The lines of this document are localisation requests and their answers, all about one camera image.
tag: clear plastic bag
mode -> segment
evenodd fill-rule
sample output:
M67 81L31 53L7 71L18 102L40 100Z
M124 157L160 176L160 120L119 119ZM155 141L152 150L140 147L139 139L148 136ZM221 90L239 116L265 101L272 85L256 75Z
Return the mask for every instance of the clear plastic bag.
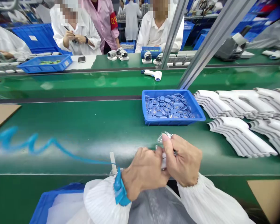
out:
M157 149L158 146L163 148L162 134L166 134L169 138L171 138L172 135L173 135L173 134L170 134L168 132L162 132L160 134L160 136L158 137L158 139L156 140L156 149ZM166 168L166 153L163 152L162 157L163 157L163 159L162 159L161 169L164 170Z
M146 190L132 202L128 224L195 224L178 195L169 188Z

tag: workbench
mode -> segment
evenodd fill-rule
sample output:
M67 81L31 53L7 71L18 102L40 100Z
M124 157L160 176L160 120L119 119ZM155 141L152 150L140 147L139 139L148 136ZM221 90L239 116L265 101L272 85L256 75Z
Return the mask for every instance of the workbench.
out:
M271 60L267 56L261 53L265 50L273 50L274 48L261 48L261 49L247 49L248 52L255 54L250 59L239 59L233 62L224 62L216 57L213 57L206 67L237 67L237 66L255 66L263 64L280 65L280 59ZM192 50L192 47L185 46L184 50ZM63 72L57 72L58 74L73 73L73 72L110 72L110 71L127 71L127 70L142 70L142 69L154 69L155 64L143 64L141 62L141 53L128 54L129 60L111 61L107 59L106 55L87 55L85 63L78 63L80 56L72 56L73 63ZM171 66L170 68L187 68L187 66ZM0 74L0 76L17 76L25 73L11 73ZM34 75L47 75L47 73L39 73Z
M17 126L12 144L38 133L36 148L55 137L75 155L126 168L139 147L155 148L163 131L175 133L203 151L200 172L239 201L258 208L247 180L279 179L280 157L241 158L225 137L205 122L190 126L145 126L144 89L174 89L184 69L162 70L160 82L139 71L80 72L0 77L0 103L22 107L0 127ZM280 88L280 66L205 68L189 90ZM71 182L106 178L111 165L85 164L50 146L40 155L0 148L0 223L28 223L40 195Z

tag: cardboard sheet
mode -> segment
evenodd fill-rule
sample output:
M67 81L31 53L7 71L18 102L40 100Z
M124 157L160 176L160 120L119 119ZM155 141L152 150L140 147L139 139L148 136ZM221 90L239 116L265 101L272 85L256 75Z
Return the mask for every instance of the cardboard sheet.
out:
M13 104L0 104L0 125L12 116L21 106Z
M248 184L271 224L280 217L280 180L249 180Z

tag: plastic sheet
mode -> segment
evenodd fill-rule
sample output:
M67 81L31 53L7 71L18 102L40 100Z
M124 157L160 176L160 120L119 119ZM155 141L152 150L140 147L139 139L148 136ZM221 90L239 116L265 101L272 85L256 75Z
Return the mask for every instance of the plastic sheet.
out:
M280 20L276 21L267 27L261 34L259 34L251 43L249 48L269 48L280 45Z
M178 195L169 187L146 190L132 202L128 224L194 224Z

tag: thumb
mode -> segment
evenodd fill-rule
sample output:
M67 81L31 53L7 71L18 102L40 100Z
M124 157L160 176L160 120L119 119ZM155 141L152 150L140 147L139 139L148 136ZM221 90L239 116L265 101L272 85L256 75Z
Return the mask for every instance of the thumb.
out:
M170 138L166 134L162 134L162 141L163 141L163 146L164 146L165 153L166 153L167 165L169 163L173 163L173 162L176 163L176 158L174 156L174 151L173 151L173 145L172 145Z

